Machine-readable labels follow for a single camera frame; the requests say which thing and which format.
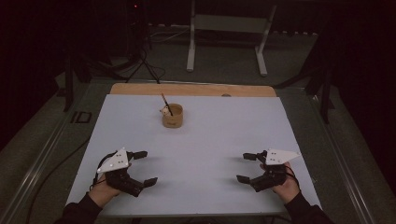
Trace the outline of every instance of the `brown container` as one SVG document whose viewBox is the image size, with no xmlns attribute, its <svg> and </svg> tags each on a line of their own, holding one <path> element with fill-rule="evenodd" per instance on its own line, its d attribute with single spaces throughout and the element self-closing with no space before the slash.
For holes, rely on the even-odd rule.
<svg viewBox="0 0 396 224">
<path fill-rule="evenodd" d="M 183 106 L 178 104 L 169 104 L 173 116 L 163 115 L 163 126 L 166 128 L 179 128 L 183 124 Z"/>
</svg>

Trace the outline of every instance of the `person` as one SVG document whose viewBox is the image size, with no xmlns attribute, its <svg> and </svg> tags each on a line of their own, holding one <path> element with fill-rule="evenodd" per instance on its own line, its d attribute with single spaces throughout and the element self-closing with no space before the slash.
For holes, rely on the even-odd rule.
<svg viewBox="0 0 396 224">
<path fill-rule="evenodd" d="M 287 172 L 294 175 L 290 163 L 285 163 Z M 317 206 L 310 205 L 300 191 L 295 178 L 288 175 L 282 185 L 272 187 L 288 210 L 293 224 L 329 224 L 333 223 Z M 88 224 L 94 223 L 99 213 L 120 190 L 111 188 L 102 175 L 92 189 L 79 203 L 70 203 L 64 208 L 63 216 L 54 224 Z"/>
</svg>

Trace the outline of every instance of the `person's left hand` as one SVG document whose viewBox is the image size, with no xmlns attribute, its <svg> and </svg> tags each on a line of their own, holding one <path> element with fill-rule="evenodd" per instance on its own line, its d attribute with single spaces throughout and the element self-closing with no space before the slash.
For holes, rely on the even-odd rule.
<svg viewBox="0 0 396 224">
<path fill-rule="evenodd" d="M 88 195 L 99 207 L 103 208 L 111 199 L 121 193 L 119 189 L 113 189 L 107 184 L 105 175 L 102 175 L 96 183 Z"/>
</svg>

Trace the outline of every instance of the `person's right hand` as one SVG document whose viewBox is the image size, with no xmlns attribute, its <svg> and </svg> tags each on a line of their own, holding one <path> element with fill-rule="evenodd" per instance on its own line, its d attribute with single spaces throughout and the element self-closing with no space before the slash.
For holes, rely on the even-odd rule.
<svg viewBox="0 0 396 224">
<path fill-rule="evenodd" d="M 287 166 L 286 172 L 293 175 L 290 169 L 290 163 L 286 162 L 285 165 Z M 260 164 L 260 167 L 265 170 L 263 164 Z M 289 175 L 287 175 L 285 183 L 272 187 L 272 190 L 280 197 L 284 204 L 291 202 L 291 200 L 300 193 L 296 180 Z"/>
</svg>

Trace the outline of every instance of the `floor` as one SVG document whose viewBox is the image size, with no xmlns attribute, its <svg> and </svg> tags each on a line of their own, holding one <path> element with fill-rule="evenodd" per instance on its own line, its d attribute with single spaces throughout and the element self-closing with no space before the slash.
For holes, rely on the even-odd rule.
<svg viewBox="0 0 396 224">
<path fill-rule="evenodd" d="M 314 35 L 271 34 L 263 53 L 268 76 L 261 77 L 253 49 L 257 36 L 230 34 L 218 40 L 213 34 L 202 32 L 197 38 L 195 69 L 188 73 L 189 35 L 182 33 L 183 28 L 179 27 L 166 30 L 175 33 L 153 35 L 153 49 L 147 49 L 147 62 L 162 68 L 154 68 L 158 76 L 163 74 L 162 83 L 275 85 L 298 74 L 316 40 Z M 133 68 L 120 74 L 128 77 L 132 71 Z M 75 83 L 76 98 L 69 112 L 63 112 L 64 98 L 53 96 L 1 151 L 1 223 L 24 223 L 27 217 L 30 223 L 52 223 L 61 215 L 84 155 L 82 143 L 91 135 L 104 98 L 117 82 L 92 73 L 91 83 Z M 318 114 L 317 98 L 304 93 L 306 81 L 276 90 L 276 94 L 285 106 L 323 210 L 335 223 L 396 223 L 395 197 L 337 89 L 332 88 L 334 108 L 329 111 L 330 124 L 325 124 Z M 142 66 L 130 82 L 153 82 L 153 79 Z M 76 111 L 91 112 L 92 120 L 71 122 Z M 210 221 L 263 223 L 264 219 L 271 221 L 270 217 L 212 218 Z M 186 222 L 185 219 L 152 218 L 143 219 L 142 223 L 179 221 Z M 96 223 L 130 222 L 128 218 L 99 217 Z M 277 218 L 275 223 L 286 222 Z"/>
</svg>

